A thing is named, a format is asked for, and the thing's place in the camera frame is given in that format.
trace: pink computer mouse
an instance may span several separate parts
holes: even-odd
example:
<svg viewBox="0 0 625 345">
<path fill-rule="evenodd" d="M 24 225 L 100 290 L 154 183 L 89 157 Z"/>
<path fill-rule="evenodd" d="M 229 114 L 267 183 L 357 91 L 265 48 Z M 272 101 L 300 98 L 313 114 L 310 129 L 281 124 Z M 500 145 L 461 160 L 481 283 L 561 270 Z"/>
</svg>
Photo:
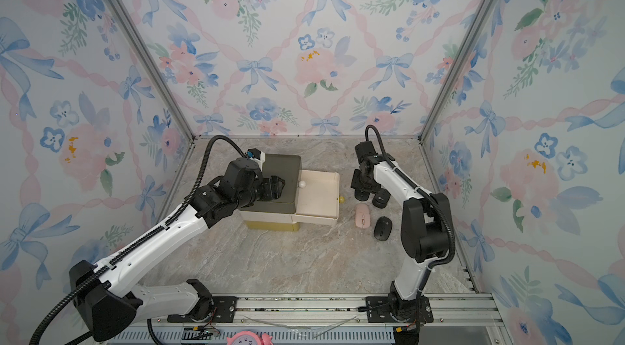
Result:
<svg viewBox="0 0 625 345">
<path fill-rule="evenodd" d="M 371 225 L 371 214 L 367 204 L 355 205 L 355 226 L 358 228 L 368 228 Z"/>
</svg>

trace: clock face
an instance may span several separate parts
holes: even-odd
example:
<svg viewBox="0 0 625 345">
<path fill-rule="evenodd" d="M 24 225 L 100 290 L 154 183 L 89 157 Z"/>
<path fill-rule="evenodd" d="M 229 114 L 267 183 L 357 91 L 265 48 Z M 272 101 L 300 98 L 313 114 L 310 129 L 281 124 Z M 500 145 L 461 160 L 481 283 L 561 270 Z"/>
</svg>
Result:
<svg viewBox="0 0 625 345">
<path fill-rule="evenodd" d="M 232 341 L 233 345 L 260 345 L 256 338 L 250 336 L 249 334 L 243 334 Z"/>
</svg>

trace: pink alarm clock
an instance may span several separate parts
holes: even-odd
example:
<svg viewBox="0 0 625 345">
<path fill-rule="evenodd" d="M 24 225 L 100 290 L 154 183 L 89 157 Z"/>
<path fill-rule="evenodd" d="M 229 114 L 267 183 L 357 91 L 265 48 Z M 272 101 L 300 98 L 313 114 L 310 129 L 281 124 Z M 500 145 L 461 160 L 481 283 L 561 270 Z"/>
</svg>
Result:
<svg viewBox="0 0 625 345">
<path fill-rule="evenodd" d="M 273 345 L 269 334 L 262 333 L 259 338 L 251 331 L 239 331 L 232 338 L 227 338 L 227 341 L 228 345 Z"/>
</svg>

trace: olive green lid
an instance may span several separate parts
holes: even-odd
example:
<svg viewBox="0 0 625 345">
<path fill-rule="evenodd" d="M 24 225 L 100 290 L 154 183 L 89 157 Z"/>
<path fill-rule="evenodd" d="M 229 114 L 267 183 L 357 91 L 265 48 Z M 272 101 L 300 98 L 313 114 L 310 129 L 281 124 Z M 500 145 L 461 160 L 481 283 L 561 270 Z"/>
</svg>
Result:
<svg viewBox="0 0 625 345">
<path fill-rule="evenodd" d="M 239 210 L 294 214 L 301 170 L 302 158 L 299 155 L 265 154 L 262 176 L 278 176 L 284 179 L 285 188 L 282 190 L 282 196 L 277 200 L 256 201 L 252 206 L 239 208 Z"/>
</svg>

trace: yellow box base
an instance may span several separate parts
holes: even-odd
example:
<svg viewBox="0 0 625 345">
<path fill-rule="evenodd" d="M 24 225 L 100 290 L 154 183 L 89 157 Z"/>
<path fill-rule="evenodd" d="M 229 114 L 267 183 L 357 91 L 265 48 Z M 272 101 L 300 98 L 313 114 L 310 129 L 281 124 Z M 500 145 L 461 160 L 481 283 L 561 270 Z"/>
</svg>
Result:
<svg viewBox="0 0 625 345">
<path fill-rule="evenodd" d="M 275 222 L 259 222 L 246 220 L 245 224 L 248 228 L 256 230 L 270 231 L 299 231 L 299 223 L 275 223 Z"/>
</svg>

